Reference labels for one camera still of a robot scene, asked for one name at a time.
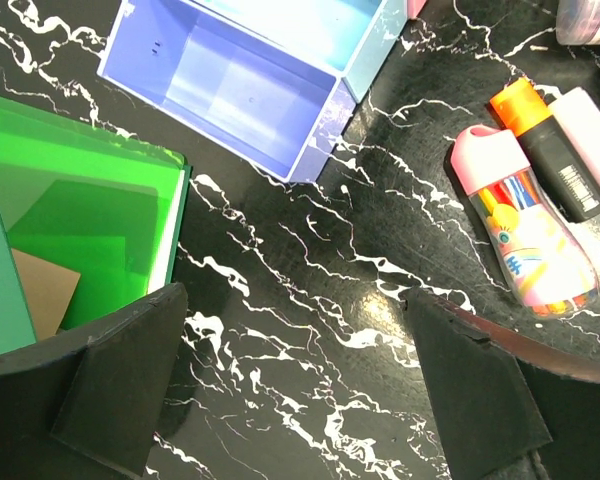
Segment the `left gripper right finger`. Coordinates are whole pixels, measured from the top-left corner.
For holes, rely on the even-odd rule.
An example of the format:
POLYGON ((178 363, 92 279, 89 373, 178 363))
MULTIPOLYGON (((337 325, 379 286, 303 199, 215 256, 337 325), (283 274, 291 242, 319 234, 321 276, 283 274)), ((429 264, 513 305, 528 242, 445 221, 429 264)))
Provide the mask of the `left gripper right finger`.
POLYGON ((452 478, 600 479, 600 362, 422 289, 405 321, 452 478))

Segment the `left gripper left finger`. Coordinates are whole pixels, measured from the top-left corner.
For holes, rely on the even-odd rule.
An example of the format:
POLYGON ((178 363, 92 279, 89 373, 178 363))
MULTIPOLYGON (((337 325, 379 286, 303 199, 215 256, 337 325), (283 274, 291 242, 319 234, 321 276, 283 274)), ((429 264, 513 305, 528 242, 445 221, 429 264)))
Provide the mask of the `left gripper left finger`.
POLYGON ((0 479, 139 479, 184 327, 172 283, 0 355, 0 479))

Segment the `pink capped marker bottle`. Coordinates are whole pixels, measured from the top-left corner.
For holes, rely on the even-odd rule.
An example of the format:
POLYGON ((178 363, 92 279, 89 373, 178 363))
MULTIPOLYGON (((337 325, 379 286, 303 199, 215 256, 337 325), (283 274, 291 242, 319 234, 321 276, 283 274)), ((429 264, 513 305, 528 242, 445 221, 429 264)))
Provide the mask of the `pink capped marker bottle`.
POLYGON ((537 317, 558 317, 597 299, 597 274, 542 193, 509 130, 464 129, 450 164, 489 234, 513 295, 537 317))

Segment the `grey glitter jar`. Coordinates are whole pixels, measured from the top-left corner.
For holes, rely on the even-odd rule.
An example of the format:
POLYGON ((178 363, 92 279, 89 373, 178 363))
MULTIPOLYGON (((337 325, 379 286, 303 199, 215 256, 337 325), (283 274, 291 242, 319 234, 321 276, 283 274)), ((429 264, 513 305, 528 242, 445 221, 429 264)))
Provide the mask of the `grey glitter jar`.
POLYGON ((600 45, 600 0, 560 0, 556 38, 565 46, 600 45))

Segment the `brown paper card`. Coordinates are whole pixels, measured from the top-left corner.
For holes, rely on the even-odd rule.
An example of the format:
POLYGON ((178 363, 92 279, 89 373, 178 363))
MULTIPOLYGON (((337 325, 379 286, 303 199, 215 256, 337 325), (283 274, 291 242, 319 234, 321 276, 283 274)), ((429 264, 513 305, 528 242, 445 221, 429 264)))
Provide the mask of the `brown paper card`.
POLYGON ((11 249, 38 341, 53 337, 69 308, 81 275, 11 249))

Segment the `green folder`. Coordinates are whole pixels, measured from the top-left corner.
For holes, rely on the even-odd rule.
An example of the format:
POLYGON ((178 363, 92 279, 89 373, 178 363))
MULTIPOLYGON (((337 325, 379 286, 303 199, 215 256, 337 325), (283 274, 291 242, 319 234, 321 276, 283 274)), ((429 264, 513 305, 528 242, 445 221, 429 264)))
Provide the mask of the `green folder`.
POLYGON ((178 152, 0 97, 11 245, 79 274, 70 330, 172 280, 191 168, 178 152))

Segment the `black marble mat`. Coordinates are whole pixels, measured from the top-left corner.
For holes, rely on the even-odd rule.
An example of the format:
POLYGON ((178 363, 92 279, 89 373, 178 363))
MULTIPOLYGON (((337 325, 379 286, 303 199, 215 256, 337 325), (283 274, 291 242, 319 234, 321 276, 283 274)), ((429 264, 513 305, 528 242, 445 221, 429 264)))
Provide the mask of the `black marble mat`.
MULTIPOLYGON (((284 185, 100 79, 115 1, 0 1, 0 96, 181 152, 174 277, 188 315, 148 479, 445 479, 402 318, 419 287, 600 361, 600 297, 543 322, 508 292, 445 157, 526 76, 586 89, 553 1, 430 1, 397 39, 315 184, 284 185)), ((573 227, 600 278, 600 216, 573 227)))

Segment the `orange capped black highlighter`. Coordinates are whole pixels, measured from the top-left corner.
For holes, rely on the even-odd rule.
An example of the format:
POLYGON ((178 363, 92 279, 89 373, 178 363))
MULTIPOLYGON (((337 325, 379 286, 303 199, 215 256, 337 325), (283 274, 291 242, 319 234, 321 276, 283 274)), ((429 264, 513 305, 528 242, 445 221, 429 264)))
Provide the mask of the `orange capped black highlighter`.
POLYGON ((540 186, 566 220, 582 223, 600 214, 600 187, 530 80, 520 77, 490 100, 511 130, 540 186))

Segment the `pink highlighter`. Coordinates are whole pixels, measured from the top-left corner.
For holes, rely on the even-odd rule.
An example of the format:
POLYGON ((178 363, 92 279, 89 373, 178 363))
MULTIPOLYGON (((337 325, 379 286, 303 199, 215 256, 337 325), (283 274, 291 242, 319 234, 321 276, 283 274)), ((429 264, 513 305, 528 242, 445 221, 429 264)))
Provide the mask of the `pink highlighter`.
POLYGON ((552 100, 548 107, 600 186, 600 109, 581 87, 552 100))

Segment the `purple plastic bin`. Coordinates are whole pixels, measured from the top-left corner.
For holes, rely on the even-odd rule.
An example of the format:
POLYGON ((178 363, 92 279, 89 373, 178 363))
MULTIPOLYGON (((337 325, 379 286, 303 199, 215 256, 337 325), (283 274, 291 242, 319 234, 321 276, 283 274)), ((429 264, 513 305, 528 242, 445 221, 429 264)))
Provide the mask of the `purple plastic bin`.
POLYGON ((356 102, 341 76, 191 1, 121 3, 97 73, 284 183, 312 183, 356 102))

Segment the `light blue plastic bin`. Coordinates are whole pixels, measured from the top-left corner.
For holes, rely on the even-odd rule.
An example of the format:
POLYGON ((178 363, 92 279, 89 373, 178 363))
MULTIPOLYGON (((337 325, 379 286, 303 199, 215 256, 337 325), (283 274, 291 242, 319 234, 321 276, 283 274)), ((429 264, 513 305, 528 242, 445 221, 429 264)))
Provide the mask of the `light blue plastic bin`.
POLYGON ((407 22, 404 1, 202 1, 203 7, 344 80, 361 102, 407 22))

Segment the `pink plastic bin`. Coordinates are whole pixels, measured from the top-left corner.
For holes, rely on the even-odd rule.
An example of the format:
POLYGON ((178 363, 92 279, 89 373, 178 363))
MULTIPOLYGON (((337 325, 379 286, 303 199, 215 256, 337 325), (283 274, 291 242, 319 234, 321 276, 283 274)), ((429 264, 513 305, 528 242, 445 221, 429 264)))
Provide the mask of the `pink plastic bin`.
POLYGON ((418 18, 426 3, 427 0, 406 0, 407 18, 409 20, 418 18))

